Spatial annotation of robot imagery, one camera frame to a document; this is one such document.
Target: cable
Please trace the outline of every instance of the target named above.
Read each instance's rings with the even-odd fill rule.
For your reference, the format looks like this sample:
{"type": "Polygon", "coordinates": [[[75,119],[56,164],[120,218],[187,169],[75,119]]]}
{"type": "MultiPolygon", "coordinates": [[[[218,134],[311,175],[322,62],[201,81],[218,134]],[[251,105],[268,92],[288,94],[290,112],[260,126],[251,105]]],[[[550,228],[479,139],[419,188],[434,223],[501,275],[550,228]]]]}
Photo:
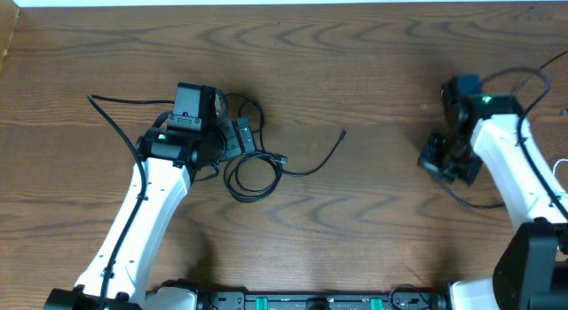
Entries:
{"type": "Polygon", "coordinates": [[[154,120],[154,123],[152,124],[152,127],[154,128],[160,128],[162,127],[163,123],[166,122],[166,120],[168,119],[168,117],[173,114],[172,111],[164,111],[162,112],[160,115],[158,115],[158,117],[156,118],[156,120],[154,120]]]}
{"type": "Polygon", "coordinates": [[[98,95],[90,95],[93,99],[99,99],[104,101],[111,101],[111,102],[118,102],[118,103],[126,103],[132,105],[153,105],[153,104],[174,104],[174,100],[128,100],[128,99],[117,99],[117,98],[110,98],[110,97],[103,97],[98,95]]]}
{"type": "Polygon", "coordinates": [[[124,242],[124,238],[126,238],[126,234],[128,233],[130,226],[132,225],[132,222],[134,221],[134,218],[136,217],[136,214],[140,209],[142,201],[146,197],[146,173],[144,172],[144,167],[142,166],[142,162],[140,162],[140,159],[138,158],[136,148],[134,147],[134,145],[132,145],[132,142],[130,142],[124,131],[122,131],[121,127],[117,123],[115,123],[114,120],[110,117],[110,115],[108,115],[105,112],[105,110],[103,110],[103,108],[101,108],[99,104],[97,104],[97,101],[95,101],[95,99],[101,99],[101,100],[104,99],[95,98],[92,95],[88,95],[87,99],[92,104],[92,106],[95,109],[97,109],[100,115],[102,115],[103,118],[105,118],[105,120],[114,128],[114,130],[122,138],[128,149],[132,153],[132,156],[134,156],[134,161],[136,161],[136,165],[138,166],[138,171],[140,172],[140,182],[141,182],[140,193],[138,194],[138,199],[136,201],[136,204],[134,205],[134,208],[132,208],[132,212],[130,213],[130,216],[126,220],[126,224],[124,224],[124,228],[122,229],[121,234],[118,237],[118,240],[116,240],[116,244],[114,245],[110,257],[108,258],[108,263],[106,264],[106,268],[104,271],[105,275],[103,276],[103,282],[100,286],[100,296],[99,296],[99,310],[104,310],[105,303],[107,301],[108,282],[110,280],[110,276],[113,273],[113,266],[114,262],[116,261],[116,256],[118,255],[118,251],[120,250],[122,243],[124,242]]]}
{"type": "MultiPolygon", "coordinates": [[[[556,56],[552,57],[551,59],[549,59],[547,62],[543,63],[542,66],[539,67],[539,70],[544,69],[546,66],[550,65],[551,63],[555,62],[556,60],[559,60],[560,58],[562,58],[564,55],[566,55],[568,53],[568,50],[563,51],[558,53],[556,56]]],[[[531,81],[531,79],[533,79],[534,76],[528,76],[525,78],[525,80],[518,85],[518,87],[513,91],[513,95],[516,95],[518,91],[520,91],[523,87],[525,87],[525,85],[531,81]]]]}
{"type": "Polygon", "coordinates": [[[250,99],[246,96],[243,96],[239,93],[227,93],[225,97],[238,97],[238,98],[245,100],[241,104],[241,107],[239,108],[239,116],[242,116],[242,109],[247,104],[251,104],[253,107],[255,107],[256,110],[258,110],[258,114],[260,116],[260,124],[258,126],[258,129],[252,130],[252,132],[253,133],[258,132],[261,150],[244,155],[242,157],[242,159],[240,159],[237,162],[236,166],[229,172],[229,167],[237,158],[232,159],[231,161],[229,161],[227,163],[227,165],[225,166],[225,169],[223,171],[223,181],[225,183],[225,187],[227,188],[229,193],[233,196],[233,198],[236,199],[237,201],[241,202],[241,203],[256,203],[258,201],[265,199],[267,196],[272,194],[274,189],[276,189],[276,186],[278,186],[278,183],[280,182],[282,175],[287,175],[287,176],[291,176],[291,177],[305,177],[305,176],[311,175],[314,172],[318,171],[319,169],[321,169],[321,167],[324,166],[324,164],[326,164],[327,160],[329,160],[331,155],[335,152],[335,149],[337,148],[337,146],[339,146],[339,144],[341,143],[341,141],[345,137],[345,134],[347,133],[347,128],[346,127],[343,128],[343,130],[342,130],[342,132],[339,136],[339,139],[335,143],[334,147],[331,149],[331,151],[329,152],[327,157],[323,160],[323,162],[321,162],[316,168],[313,168],[309,171],[304,171],[304,172],[287,171],[282,166],[282,164],[287,162],[287,160],[288,160],[287,157],[285,157],[283,155],[276,155],[276,154],[269,153],[268,151],[266,151],[266,148],[264,147],[264,140],[263,140],[264,111],[263,111],[262,107],[260,107],[260,104],[257,101],[254,101],[254,100],[252,100],[252,99],[250,99]],[[274,180],[270,183],[270,185],[268,185],[267,187],[265,187],[263,189],[247,188],[247,187],[243,186],[241,181],[239,180],[239,169],[244,164],[251,161],[252,159],[259,159],[259,160],[264,161],[265,163],[270,165],[271,168],[274,171],[274,180]],[[237,184],[238,188],[241,191],[244,191],[246,193],[240,192],[239,190],[235,189],[231,185],[231,180],[233,179],[233,176],[234,176],[234,181],[237,184]]]}
{"type": "Polygon", "coordinates": [[[556,161],[556,163],[554,164],[554,167],[552,167],[552,175],[556,176],[556,167],[561,162],[568,163],[568,159],[558,159],[558,161],[556,161]]]}
{"type": "Polygon", "coordinates": [[[213,162],[209,164],[209,167],[213,168],[215,170],[215,172],[211,173],[210,175],[208,175],[207,177],[201,178],[201,179],[195,179],[193,182],[199,182],[199,181],[205,181],[205,180],[209,180],[209,179],[213,179],[216,176],[219,175],[219,163],[218,162],[213,162]]]}
{"type": "Polygon", "coordinates": [[[508,74],[516,73],[516,72],[528,73],[528,74],[531,74],[533,76],[539,77],[540,80],[542,80],[545,84],[544,90],[529,105],[529,107],[527,107],[525,109],[525,111],[523,111],[523,114],[521,114],[518,118],[518,122],[517,122],[517,144],[521,147],[521,151],[523,151],[523,154],[525,155],[526,161],[529,163],[529,166],[531,166],[531,169],[532,169],[532,172],[534,173],[534,176],[542,184],[542,187],[547,192],[552,203],[558,208],[558,210],[563,215],[563,217],[568,220],[568,211],[560,203],[560,201],[558,200],[558,196],[554,193],[554,191],[548,185],[547,181],[540,174],[538,167],[534,163],[533,159],[531,158],[531,155],[529,154],[528,149],[526,148],[526,145],[525,145],[526,138],[523,137],[522,131],[521,131],[521,128],[523,126],[523,121],[525,120],[525,118],[528,116],[528,114],[531,112],[531,110],[534,108],[534,106],[536,106],[550,91],[550,78],[540,69],[520,67],[520,68],[508,68],[508,69],[504,69],[502,71],[498,71],[498,72],[488,76],[486,79],[484,79],[483,83],[488,83],[488,82],[490,82],[490,81],[492,81],[495,78],[498,78],[500,76],[504,76],[504,75],[508,75],[508,74]]]}
{"type": "Polygon", "coordinates": [[[477,204],[472,204],[472,203],[468,203],[465,200],[461,199],[460,197],[458,197],[457,195],[455,195],[452,190],[450,190],[443,182],[440,182],[440,186],[450,195],[452,196],[453,199],[455,199],[455,201],[457,201],[458,203],[461,203],[465,206],[468,206],[470,208],[475,208],[475,209],[495,209],[495,208],[502,208],[505,206],[505,203],[494,203],[494,204],[488,204],[488,205],[477,205],[477,204]]]}

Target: table surface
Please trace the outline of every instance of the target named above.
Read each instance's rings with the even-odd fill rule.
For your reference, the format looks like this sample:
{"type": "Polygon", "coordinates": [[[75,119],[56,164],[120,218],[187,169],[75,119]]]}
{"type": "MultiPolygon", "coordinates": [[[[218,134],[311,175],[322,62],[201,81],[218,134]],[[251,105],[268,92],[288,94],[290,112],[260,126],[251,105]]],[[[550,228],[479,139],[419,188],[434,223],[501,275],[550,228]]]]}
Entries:
{"type": "MultiPolygon", "coordinates": [[[[505,210],[451,199],[416,165],[444,129],[439,86],[458,73],[538,67],[568,39],[568,4],[353,4],[26,9],[0,78],[0,304],[38,308],[89,265],[130,183],[133,159],[85,95],[174,99],[180,81],[257,99],[265,143],[288,168],[260,203],[221,178],[193,185],[152,269],[249,290],[390,290],[490,275],[512,229],[505,210]]],[[[553,163],[568,153],[568,60],[548,69],[532,128],[553,163]]],[[[509,91],[523,75],[495,82],[509,91]]],[[[519,94],[527,105],[541,89],[519,94]]],[[[168,105],[102,104],[132,139],[168,105]]],[[[236,108],[233,100],[232,109],[236,108]]],[[[250,111],[253,123],[257,122],[250,111]]],[[[568,184],[568,169],[559,168],[568,184]]],[[[243,168],[247,185],[272,170],[243,168]]],[[[484,168],[455,184],[501,198],[484,168]]]]}

